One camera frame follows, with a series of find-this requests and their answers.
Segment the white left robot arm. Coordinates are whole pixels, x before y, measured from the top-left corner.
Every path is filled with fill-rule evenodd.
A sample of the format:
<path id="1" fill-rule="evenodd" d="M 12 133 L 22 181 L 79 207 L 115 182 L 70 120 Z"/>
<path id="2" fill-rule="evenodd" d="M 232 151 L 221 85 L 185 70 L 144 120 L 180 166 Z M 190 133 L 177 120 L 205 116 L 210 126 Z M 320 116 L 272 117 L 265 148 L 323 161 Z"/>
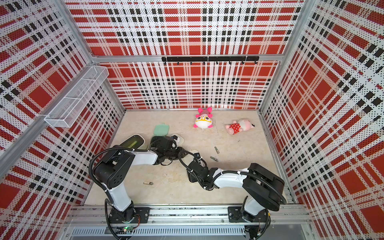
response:
<path id="1" fill-rule="evenodd" d="M 91 179 L 107 195 L 107 204 L 112 206 L 106 213 L 109 223 L 146 223 L 149 208 L 135 209 L 124 186 L 125 177 L 132 166 L 161 165 L 165 160 L 178 158 L 184 139 L 179 135 L 154 136 L 149 148 L 141 150 L 128 141 L 106 149 L 94 156 L 88 171 Z"/>

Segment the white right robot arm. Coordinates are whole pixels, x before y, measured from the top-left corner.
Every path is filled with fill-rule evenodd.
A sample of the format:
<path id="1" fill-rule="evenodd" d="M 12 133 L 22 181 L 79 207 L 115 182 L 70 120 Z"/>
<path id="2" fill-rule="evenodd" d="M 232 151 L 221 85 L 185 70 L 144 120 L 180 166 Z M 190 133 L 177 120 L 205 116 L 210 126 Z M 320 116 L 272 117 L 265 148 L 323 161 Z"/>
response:
<path id="1" fill-rule="evenodd" d="M 222 188 L 245 190 L 240 209 L 229 208 L 229 221 L 254 223 L 269 218 L 269 212 L 277 212 L 281 205 L 287 204 L 283 196 L 285 182 L 279 176 L 259 164 L 252 163 L 242 170 L 209 169 L 198 154 L 186 167 L 190 183 L 198 183 L 204 190 Z"/>

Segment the green nail kit case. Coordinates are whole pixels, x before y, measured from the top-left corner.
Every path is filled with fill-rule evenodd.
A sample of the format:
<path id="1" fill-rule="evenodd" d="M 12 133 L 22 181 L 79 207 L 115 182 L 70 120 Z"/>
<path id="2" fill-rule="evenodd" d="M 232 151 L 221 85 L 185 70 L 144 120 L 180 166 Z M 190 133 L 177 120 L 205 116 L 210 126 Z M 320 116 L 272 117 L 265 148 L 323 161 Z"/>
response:
<path id="1" fill-rule="evenodd" d="M 154 136 L 166 136 L 169 133 L 170 126 L 166 124 L 158 124 L 154 129 Z"/>

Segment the green oval tray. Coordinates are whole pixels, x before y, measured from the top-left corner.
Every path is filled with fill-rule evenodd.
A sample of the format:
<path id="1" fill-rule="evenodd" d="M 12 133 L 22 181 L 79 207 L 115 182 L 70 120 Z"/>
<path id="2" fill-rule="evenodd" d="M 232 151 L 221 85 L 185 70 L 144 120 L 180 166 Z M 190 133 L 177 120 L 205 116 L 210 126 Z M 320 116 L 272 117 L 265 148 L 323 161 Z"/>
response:
<path id="1" fill-rule="evenodd" d="M 122 142 L 119 145 L 114 145 L 114 147 L 121 147 L 126 149 L 142 149 L 145 144 L 145 139 L 141 135 L 132 135 L 127 140 Z"/>

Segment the pink owl plush toy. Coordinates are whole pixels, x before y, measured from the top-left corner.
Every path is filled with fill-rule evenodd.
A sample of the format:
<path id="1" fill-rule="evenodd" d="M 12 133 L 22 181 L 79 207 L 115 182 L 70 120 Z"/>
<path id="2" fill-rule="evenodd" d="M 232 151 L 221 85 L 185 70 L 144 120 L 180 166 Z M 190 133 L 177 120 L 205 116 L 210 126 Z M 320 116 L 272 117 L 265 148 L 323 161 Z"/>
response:
<path id="1" fill-rule="evenodd" d="M 208 107 L 206 109 L 198 108 L 198 114 L 196 115 L 196 120 L 194 123 L 194 128 L 200 128 L 200 129 L 210 129 L 213 127 L 213 114 L 212 114 L 212 107 Z"/>

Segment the pink strawberry plush toy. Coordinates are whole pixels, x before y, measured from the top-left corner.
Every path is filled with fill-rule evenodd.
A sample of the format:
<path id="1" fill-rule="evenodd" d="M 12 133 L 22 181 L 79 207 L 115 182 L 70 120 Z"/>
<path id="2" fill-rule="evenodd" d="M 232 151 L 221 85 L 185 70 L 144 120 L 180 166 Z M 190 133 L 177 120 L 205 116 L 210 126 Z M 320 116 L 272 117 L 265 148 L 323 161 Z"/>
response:
<path id="1" fill-rule="evenodd" d="M 246 132 L 255 127 L 248 119 L 241 119 L 239 121 L 233 121 L 230 125 L 225 125 L 226 131 L 230 135 L 235 135 L 240 132 Z"/>

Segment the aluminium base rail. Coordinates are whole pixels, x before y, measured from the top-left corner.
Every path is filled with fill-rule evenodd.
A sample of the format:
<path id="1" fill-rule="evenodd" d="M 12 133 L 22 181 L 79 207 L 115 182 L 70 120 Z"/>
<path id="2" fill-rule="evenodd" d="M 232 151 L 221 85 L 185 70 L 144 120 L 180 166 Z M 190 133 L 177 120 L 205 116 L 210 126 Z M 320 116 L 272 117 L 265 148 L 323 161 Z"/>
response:
<path id="1" fill-rule="evenodd" d="M 240 205 L 139 205 L 140 224 L 112 223 L 120 237 L 136 239 L 317 240 L 308 210 L 283 205 L 245 221 Z"/>

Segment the clear wall shelf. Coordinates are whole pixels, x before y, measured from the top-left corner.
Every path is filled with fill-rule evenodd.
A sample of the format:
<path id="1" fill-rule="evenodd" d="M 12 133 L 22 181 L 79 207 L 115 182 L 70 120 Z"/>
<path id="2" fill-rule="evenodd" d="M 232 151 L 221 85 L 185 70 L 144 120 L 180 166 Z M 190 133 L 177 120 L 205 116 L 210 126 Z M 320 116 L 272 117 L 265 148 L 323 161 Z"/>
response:
<path id="1" fill-rule="evenodd" d="M 74 86 L 45 116 L 45 122 L 53 128 L 71 128 L 108 75 L 106 67 L 87 67 Z"/>

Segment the black hook rail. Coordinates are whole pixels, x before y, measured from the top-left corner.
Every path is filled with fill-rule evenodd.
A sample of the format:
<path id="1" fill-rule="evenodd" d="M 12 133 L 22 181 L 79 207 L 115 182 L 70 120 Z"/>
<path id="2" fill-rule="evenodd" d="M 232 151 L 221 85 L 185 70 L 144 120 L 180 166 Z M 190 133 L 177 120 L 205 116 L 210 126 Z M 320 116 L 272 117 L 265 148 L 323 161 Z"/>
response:
<path id="1" fill-rule="evenodd" d="M 257 62 L 259 56 L 203 56 L 203 57 L 162 57 L 163 63 L 181 62 Z"/>

